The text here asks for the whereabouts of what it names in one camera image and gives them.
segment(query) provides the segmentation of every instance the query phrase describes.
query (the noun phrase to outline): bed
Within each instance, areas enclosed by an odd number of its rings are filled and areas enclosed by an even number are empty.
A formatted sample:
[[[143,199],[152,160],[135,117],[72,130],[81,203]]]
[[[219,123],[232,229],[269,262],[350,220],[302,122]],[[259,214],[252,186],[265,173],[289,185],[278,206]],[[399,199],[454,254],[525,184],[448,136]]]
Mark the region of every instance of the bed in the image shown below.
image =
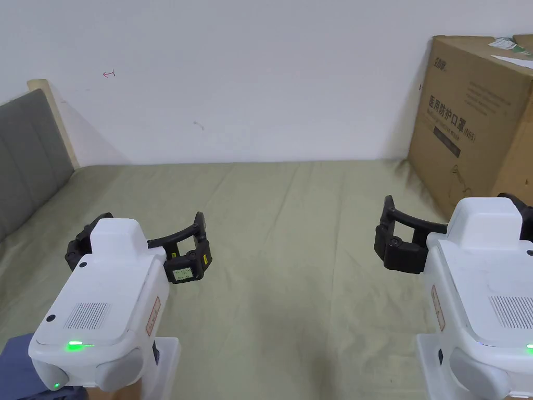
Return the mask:
[[[0,348],[39,325],[84,224],[109,211],[160,237],[203,211],[213,263],[171,287],[158,332],[182,344],[172,399],[424,399],[421,281],[373,250],[387,194],[442,221],[406,162],[76,169],[0,243]]]

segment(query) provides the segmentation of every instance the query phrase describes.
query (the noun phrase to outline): white wall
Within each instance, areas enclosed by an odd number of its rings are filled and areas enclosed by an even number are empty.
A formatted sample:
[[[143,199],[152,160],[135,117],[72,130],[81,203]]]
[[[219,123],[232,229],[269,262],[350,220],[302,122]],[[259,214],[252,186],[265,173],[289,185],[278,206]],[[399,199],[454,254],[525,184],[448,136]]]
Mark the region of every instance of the white wall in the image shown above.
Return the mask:
[[[81,165],[404,157],[431,36],[530,33],[532,15],[531,0],[4,1],[0,101],[49,79]]]

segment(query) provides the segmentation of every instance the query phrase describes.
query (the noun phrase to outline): gray headboard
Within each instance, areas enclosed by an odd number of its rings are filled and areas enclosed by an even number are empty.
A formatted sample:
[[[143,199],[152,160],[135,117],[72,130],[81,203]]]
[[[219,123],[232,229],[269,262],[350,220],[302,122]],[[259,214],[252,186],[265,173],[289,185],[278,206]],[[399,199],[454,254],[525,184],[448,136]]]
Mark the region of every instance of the gray headboard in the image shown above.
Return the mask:
[[[0,242],[74,171],[41,89],[0,106]]]

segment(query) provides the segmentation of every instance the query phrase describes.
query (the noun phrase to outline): white mount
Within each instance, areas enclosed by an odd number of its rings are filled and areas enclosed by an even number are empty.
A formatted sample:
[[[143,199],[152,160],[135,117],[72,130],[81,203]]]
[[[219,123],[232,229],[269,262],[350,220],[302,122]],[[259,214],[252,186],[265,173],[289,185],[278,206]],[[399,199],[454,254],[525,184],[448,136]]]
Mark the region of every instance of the white mount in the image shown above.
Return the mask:
[[[466,198],[447,233],[428,236],[437,333],[418,335],[417,351],[430,400],[533,397],[533,244],[521,226],[510,199]]]
[[[35,332],[28,353],[45,386],[114,391],[142,378],[143,400],[170,396],[180,345],[156,338],[169,283],[162,247],[133,219],[101,219]]]

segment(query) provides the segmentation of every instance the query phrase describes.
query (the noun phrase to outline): cardboard box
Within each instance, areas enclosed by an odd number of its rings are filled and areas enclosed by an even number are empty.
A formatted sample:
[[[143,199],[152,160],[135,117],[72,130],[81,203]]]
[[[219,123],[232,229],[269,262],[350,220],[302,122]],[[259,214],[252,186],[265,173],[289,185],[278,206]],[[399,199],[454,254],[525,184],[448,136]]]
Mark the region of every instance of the cardboard box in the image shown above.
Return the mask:
[[[408,158],[448,217],[503,191],[533,205],[533,35],[515,40],[433,38]]]

